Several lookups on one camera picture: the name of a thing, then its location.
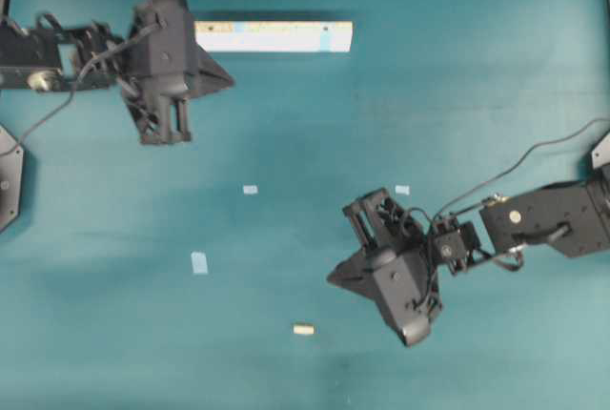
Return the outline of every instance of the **bolt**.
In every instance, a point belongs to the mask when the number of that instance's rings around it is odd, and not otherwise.
[[[521,213],[519,213],[517,210],[513,210],[511,213],[509,213],[508,217],[513,224],[519,224],[521,222]]]
[[[442,245],[442,247],[440,248],[440,253],[443,257],[451,257],[451,255],[454,253],[454,250],[452,250],[451,246],[449,245]]]

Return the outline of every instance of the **small cylinder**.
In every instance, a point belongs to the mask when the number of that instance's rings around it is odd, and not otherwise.
[[[293,324],[293,332],[298,336],[312,336],[315,334],[315,326],[309,322],[296,322]]]

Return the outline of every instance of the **teal table surface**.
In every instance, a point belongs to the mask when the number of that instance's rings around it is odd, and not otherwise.
[[[127,34],[139,1],[10,13]],[[140,146],[117,88],[78,94],[32,135],[22,212],[0,235],[0,408],[610,407],[608,253],[443,270],[445,310],[409,350],[373,303],[325,281],[357,248],[340,211],[356,196],[408,185],[398,200],[432,211],[610,114],[605,0],[189,2],[353,20],[353,48],[215,55],[237,84],[193,102],[191,144]],[[19,134],[62,99],[2,92],[0,123]],[[534,154],[475,199],[579,176],[605,132]]]

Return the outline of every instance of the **cable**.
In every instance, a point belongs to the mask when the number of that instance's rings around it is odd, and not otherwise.
[[[39,120],[37,120],[34,124],[32,124],[25,132],[23,132],[21,134],[21,136],[19,136],[19,138],[17,138],[17,141],[9,150],[4,151],[3,153],[0,153],[0,157],[4,157],[5,155],[11,154],[13,151],[15,151],[17,148],[19,148],[23,144],[23,142],[26,140],[26,138],[28,138],[31,135],[32,132],[34,132],[40,126],[45,124],[47,121],[49,121],[52,117],[54,117],[56,114],[61,112],[63,109],[68,107],[68,105],[70,105],[70,103],[74,99],[74,94],[76,93],[78,86],[83,81],[83,79],[85,79],[85,76],[87,76],[87,74],[89,74],[89,71],[93,68],[93,66],[95,64],[97,64],[103,60],[106,60],[110,57],[113,57],[114,55],[117,55],[118,53],[126,50],[127,48],[130,48],[131,46],[140,42],[143,38],[145,38],[146,36],[150,35],[151,33],[153,33],[154,31],[156,31],[158,29],[159,29],[158,24],[152,24],[152,25],[146,26],[141,31],[139,31],[137,35],[133,36],[129,40],[125,40],[122,43],[119,43],[118,45],[115,45],[112,48],[107,49],[106,51],[100,52],[99,54],[96,54],[91,59],[89,59],[87,61],[87,63],[83,66],[83,68],[81,69],[78,76],[76,76],[76,79],[74,80],[74,82],[71,84],[70,93],[68,95],[68,98],[66,98],[66,100],[64,100],[60,105],[53,108],[50,112],[48,112],[43,117],[41,117]]]
[[[592,119],[589,122],[587,122],[584,126],[582,126],[580,129],[578,129],[574,133],[570,133],[569,135],[567,135],[567,136],[565,136],[563,138],[558,138],[556,140],[540,141],[539,143],[536,143],[535,145],[531,146],[530,149],[527,150],[515,164],[513,164],[511,167],[506,169],[504,172],[502,172],[500,174],[497,174],[496,176],[494,176],[492,178],[489,178],[487,181],[483,181],[482,183],[478,184],[477,186],[475,186],[471,190],[467,191],[466,193],[464,193],[462,195],[459,195],[458,197],[454,198],[453,200],[447,202],[445,205],[443,205],[443,207],[440,210],[438,210],[438,213],[436,213],[434,215],[433,219],[439,218],[442,215],[442,213],[445,210],[447,210],[449,207],[451,207],[452,205],[460,202],[464,198],[474,194],[479,189],[484,188],[485,186],[487,186],[487,185],[489,185],[489,184],[491,184],[491,183],[493,183],[495,181],[498,181],[499,179],[501,179],[501,178],[507,176],[508,174],[510,174],[519,165],[521,165],[523,163],[523,161],[527,158],[528,155],[530,155],[537,148],[540,148],[542,146],[548,146],[548,145],[556,145],[556,144],[563,143],[565,141],[571,140],[572,138],[575,138],[575,137],[579,136],[581,133],[583,133],[587,129],[589,129],[593,124],[596,124],[598,122],[606,122],[606,123],[608,123],[608,122],[610,122],[610,118],[597,117],[597,118]]]
[[[411,207],[406,212],[404,212],[403,217],[405,218],[405,220],[411,215],[411,212],[421,213],[426,218],[426,221],[428,221],[429,224],[432,224],[432,219],[428,216],[426,211],[423,208],[419,208],[419,207]]]

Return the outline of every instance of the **white rectangular block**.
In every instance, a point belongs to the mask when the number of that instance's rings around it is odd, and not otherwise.
[[[197,21],[197,43],[207,52],[349,52],[353,23]]]

